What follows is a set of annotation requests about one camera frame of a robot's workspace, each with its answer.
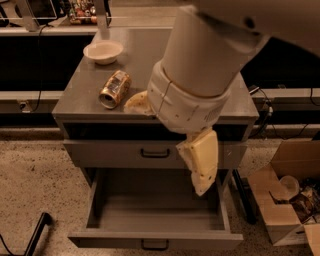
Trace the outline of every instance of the drawer front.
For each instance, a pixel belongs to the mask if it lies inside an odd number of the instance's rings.
[[[187,168],[176,145],[180,141],[65,140],[73,163],[82,168]],[[237,169],[243,142],[219,143],[219,169]]]
[[[225,231],[117,234],[88,230],[70,233],[69,239],[79,248],[126,248],[146,251],[234,250],[243,241],[243,236]]]

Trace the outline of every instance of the drawer handle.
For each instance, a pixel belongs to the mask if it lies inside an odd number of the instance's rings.
[[[144,239],[141,240],[141,249],[145,251],[166,251],[169,249],[169,240],[166,240],[165,247],[163,248],[156,248],[156,247],[146,247],[144,245]]]
[[[167,158],[170,155],[170,149],[162,152],[146,151],[143,148],[140,149],[140,155],[144,158]]]

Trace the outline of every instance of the open drawer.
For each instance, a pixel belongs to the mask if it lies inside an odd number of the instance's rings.
[[[220,179],[202,197],[183,169],[97,169],[78,247],[144,250],[234,249]]]

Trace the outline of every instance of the gray drawer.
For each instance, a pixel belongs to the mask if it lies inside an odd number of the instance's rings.
[[[220,179],[202,197],[181,169],[98,169],[85,229],[69,234],[78,247],[234,249]]]
[[[81,168],[185,169],[176,145],[180,141],[64,140],[73,163]],[[219,143],[219,168],[238,168],[246,151],[244,142]]]

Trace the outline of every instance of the speckled floor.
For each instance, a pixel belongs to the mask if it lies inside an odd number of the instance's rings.
[[[280,142],[279,139],[249,140],[239,168],[240,175],[245,177],[267,164]],[[79,231],[86,223],[89,186],[81,171],[73,166],[58,129],[0,129],[0,191],[0,233],[15,254],[23,254],[41,213],[45,211],[54,222],[42,233],[36,256],[312,255],[308,245],[273,247],[260,217],[255,225],[248,224],[239,207],[237,194],[229,189],[225,198],[231,230],[244,236],[236,250],[79,249],[67,236],[71,231]]]

